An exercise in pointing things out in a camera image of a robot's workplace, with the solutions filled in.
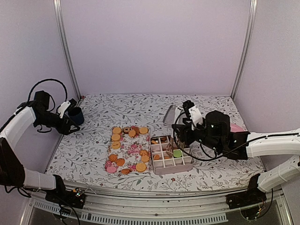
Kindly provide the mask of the metal divided cookie tin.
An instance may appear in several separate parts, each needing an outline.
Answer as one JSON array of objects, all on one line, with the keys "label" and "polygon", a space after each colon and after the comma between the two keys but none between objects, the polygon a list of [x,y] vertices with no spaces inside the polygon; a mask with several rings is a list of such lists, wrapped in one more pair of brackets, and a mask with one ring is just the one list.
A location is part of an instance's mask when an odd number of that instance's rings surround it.
[{"label": "metal divided cookie tin", "polygon": [[171,136],[156,136],[150,139],[150,150],[153,172],[156,175],[166,175],[190,171],[194,159],[172,144],[173,151],[167,151]]}]

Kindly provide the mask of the swirl orange cookie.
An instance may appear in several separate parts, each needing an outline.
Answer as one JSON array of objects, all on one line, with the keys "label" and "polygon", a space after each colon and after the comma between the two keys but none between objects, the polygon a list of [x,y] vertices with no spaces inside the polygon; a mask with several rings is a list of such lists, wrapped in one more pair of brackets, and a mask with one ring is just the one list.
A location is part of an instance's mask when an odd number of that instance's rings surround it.
[{"label": "swirl orange cookie", "polygon": [[116,154],[111,154],[109,157],[108,157],[108,160],[110,162],[116,162],[116,160],[118,159],[118,155]]}]

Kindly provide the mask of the metal serving tongs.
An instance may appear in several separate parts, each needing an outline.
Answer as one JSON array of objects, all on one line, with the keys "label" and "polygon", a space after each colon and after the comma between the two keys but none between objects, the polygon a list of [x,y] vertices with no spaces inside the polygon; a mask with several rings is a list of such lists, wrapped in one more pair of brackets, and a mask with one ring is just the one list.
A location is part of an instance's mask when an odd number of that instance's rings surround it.
[{"label": "metal serving tongs", "polygon": [[168,157],[172,158],[173,157],[173,151],[174,150],[179,150],[178,146],[175,144],[174,138],[172,136],[168,137],[169,143],[166,146],[166,154]]}]

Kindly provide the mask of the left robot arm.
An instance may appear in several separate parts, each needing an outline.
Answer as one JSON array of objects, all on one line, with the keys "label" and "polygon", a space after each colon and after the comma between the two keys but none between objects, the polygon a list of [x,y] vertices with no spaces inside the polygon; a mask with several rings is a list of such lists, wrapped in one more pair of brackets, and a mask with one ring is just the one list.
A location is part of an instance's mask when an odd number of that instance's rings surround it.
[{"label": "left robot arm", "polygon": [[59,134],[69,135],[79,131],[79,126],[65,113],[76,106],[76,100],[67,99],[59,105],[56,112],[49,110],[50,94],[41,90],[34,99],[21,103],[14,114],[0,129],[0,184],[5,188],[17,189],[23,196],[30,197],[29,192],[43,191],[46,200],[58,204],[80,208],[84,195],[77,189],[68,190],[59,175],[47,175],[35,169],[39,159],[38,151],[44,153],[49,146],[42,146],[31,128],[43,133],[56,130]]}]

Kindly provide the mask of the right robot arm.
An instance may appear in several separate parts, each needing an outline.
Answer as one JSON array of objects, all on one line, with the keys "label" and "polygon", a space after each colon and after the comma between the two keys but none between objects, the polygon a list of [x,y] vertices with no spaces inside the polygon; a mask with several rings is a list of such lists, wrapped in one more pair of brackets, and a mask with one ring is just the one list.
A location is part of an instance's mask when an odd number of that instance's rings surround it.
[{"label": "right robot arm", "polygon": [[198,142],[216,153],[216,158],[247,160],[259,156],[291,155],[277,167],[252,176],[246,191],[226,196],[230,209],[266,201],[267,192],[300,174],[299,129],[260,134],[255,132],[231,132],[230,118],[219,111],[205,117],[196,108],[176,110],[172,124],[175,145],[189,146]]}]

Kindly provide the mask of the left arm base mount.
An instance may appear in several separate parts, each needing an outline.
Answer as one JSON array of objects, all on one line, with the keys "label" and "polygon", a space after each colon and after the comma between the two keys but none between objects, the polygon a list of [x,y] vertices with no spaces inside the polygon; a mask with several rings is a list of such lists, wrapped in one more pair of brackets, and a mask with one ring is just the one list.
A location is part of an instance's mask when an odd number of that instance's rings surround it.
[{"label": "left arm base mount", "polygon": [[73,190],[46,190],[45,199],[49,202],[83,209],[86,195]]}]

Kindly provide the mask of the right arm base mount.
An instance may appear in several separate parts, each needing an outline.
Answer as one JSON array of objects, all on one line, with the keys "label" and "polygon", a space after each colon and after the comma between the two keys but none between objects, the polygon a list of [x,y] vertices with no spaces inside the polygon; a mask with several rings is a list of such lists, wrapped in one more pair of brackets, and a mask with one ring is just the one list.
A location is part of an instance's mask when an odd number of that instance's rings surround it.
[{"label": "right arm base mount", "polygon": [[226,196],[229,209],[240,209],[240,213],[246,220],[256,220],[260,216],[267,197],[257,188],[246,190]]}]

